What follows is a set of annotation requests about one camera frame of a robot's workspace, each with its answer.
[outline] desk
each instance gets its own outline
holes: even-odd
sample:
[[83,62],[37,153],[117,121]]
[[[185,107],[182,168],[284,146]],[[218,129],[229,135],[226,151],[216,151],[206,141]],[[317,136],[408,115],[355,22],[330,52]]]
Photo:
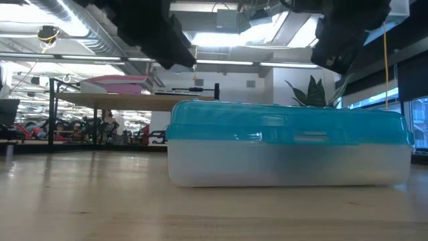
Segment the desk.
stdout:
[[[48,148],[54,151],[54,126],[56,123],[56,112],[58,100],[65,100],[78,106],[94,109],[94,120],[97,119],[98,109],[103,110],[146,110],[146,111],[172,111],[174,105],[184,100],[219,100],[220,85],[215,84],[214,97],[202,96],[169,96],[169,95],[143,95],[143,94],[93,94],[93,93],[60,93],[60,86],[66,85],[74,90],[80,90],[72,84],[56,79],[49,79],[49,131]],[[96,145],[97,130],[93,128],[92,139]]]
[[214,100],[213,97],[57,93],[56,97],[78,106],[104,110],[171,111],[176,103],[184,100]]
[[15,156],[0,240],[426,241],[428,168],[395,187],[180,188],[165,153]]

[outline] window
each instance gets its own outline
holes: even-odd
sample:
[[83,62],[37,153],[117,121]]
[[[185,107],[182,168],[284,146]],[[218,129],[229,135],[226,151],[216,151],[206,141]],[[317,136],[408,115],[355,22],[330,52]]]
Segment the window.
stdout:
[[411,108],[415,146],[428,149],[428,98],[412,100]]
[[[399,89],[398,88],[394,88],[394,89],[388,91],[388,100],[394,100],[394,99],[397,99],[398,97],[399,97]],[[355,104],[351,104],[350,106],[348,106],[348,108],[352,110],[354,108],[361,108],[364,106],[373,105],[373,104],[377,104],[377,103],[381,104],[382,102],[385,102],[386,98],[387,98],[387,93],[384,92],[384,93],[372,96],[368,99],[361,100],[360,102],[357,102]]]
[[[387,107],[385,104],[375,106],[372,108],[367,108],[368,110],[387,110]],[[401,106],[399,102],[390,103],[388,105],[388,111],[393,111],[401,114]]]

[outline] clear plastic container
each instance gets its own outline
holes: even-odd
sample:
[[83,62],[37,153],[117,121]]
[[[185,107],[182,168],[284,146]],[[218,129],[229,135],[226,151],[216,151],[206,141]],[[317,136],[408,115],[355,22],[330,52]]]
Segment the clear plastic container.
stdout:
[[187,187],[398,184],[412,143],[395,112],[197,100],[174,107],[167,139]]

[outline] person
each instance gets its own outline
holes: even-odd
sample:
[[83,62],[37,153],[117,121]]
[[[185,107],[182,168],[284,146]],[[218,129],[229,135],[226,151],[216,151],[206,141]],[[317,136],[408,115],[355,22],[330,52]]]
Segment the person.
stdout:
[[104,129],[104,132],[106,133],[106,135],[103,135],[103,141],[110,142],[110,139],[112,139],[112,141],[114,142],[114,140],[116,139],[116,135],[118,133],[118,129],[117,129],[118,122],[113,117],[112,110],[104,111],[104,124],[106,125]]
[[112,110],[106,110],[104,114],[104,122],[105,123],[117,123],[116,119],[113,118]]

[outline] potted plant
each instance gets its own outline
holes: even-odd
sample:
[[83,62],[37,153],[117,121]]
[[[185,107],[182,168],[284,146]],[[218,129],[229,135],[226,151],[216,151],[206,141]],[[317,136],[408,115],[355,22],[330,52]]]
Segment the potted plant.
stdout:
[[326,92],[324,91],[324,86],[322,85],[322,80],[315,81],[313,76],[310,76],[310,81],[308,85],[308,93],[305,94],[303,91],[294,88],[291,83],[286,80],[287,84],[292,88],[295,97],[295,100],[300,106],[314,106],[314,107],[332,107],[336,108],[339,102],[336,100],[342,95],[342,88],[339,88],[335,93],[333,98],[326,102]]

